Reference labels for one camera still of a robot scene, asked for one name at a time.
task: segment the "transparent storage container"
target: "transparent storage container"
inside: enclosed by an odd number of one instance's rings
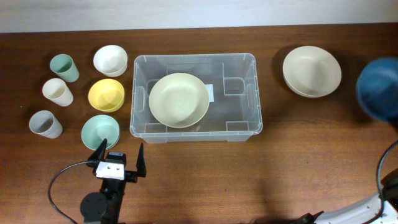
[[[177,72],[213,85],[214,102],[197,124],[170,128],[149,109],[155,83]],[[246,141],[262,130],[256,59],[249,53],[141,55],[134,61],[130,132],[148,143],[175,141]]]

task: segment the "teal bowl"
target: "teal bowl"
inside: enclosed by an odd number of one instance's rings
[[[97,150],[106,138],[106,150],[111,149],[118,143],[120,128],[118,122],[108,115],[97,115],[90,118],[81,130],[81,140],[84,145]]]

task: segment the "yellow bowl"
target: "yellow bowl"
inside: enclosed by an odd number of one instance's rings
[[[90,88],[88,101],[97,110],[107,113],[117,111],[124,103],[124,88],[116,80],[100,80]]]

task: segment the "bowl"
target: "bowl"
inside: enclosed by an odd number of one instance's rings
[[[108,115],[98,115],[90,118],[81,130],[81,140],[84,145],[97,150],[106,138],[106,149],[111,149],[119,141],[120,129],[118,122]]]
[[[205,84],[187,73],[174,73],[161,78],[149,95],[149,108],[154,117],[171,128],[186,128],[204,117],[209,107]]]
[[[127,53],[117,45],[100,48],[93,61],[94,67],[108,77],[118,77],[127,69]]]
[[[283,73],[291,90],[309,98],[332,93],[341,81],[337,60],[326,50],[312,46],[292,50],[284,60]]]
[[[97,110],[107,113],[117,111],[124,103],[124,88],[116,80],[100,80],[90,88],[88,101]]]
[[[398,58],[369,63],[356,82],[359,106],[372,118],[398,122]]]

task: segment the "wooden table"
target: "wooden table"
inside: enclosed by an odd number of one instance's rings
[[[360,110],[355,83],[372,59],[398,56],[397,37],[398,24],[0,34],[0,222],[68,223],[50,206],[47,186],[58,170],[92,153],[80,131],[101,114],[87,94],[105,78],[93,56],[108,44],[122,46],[129,56],[127,71],[116,78],[126,100],[110,114],[121,127],[114,150],[127,154],[128,169],[135,170],[142,142],[129,132],[138,55],[252,53],[264,122],[247,142],[145,143],[147,178],[127,185],[119,221],[250,223],[334,210],[367,197],[376,192],[379,156],[398,135]],[[343,78],[331,95],[304,98],[284,83],[284,57],[301,45],[324,48],[339,61]],[[56,77],[49,62],[59,53],[71,55],[80,71],[68,83],[75,99],[66,108],[41,94],[45,81]],[[29,118],[39,110],[61,122],[59,138],[29,131]],[[397,155],[387,159],[383,174],[396,168]],[[53,199],[81,223],[80,202],[100,185],[91,169],[76,167],[57,179]]]

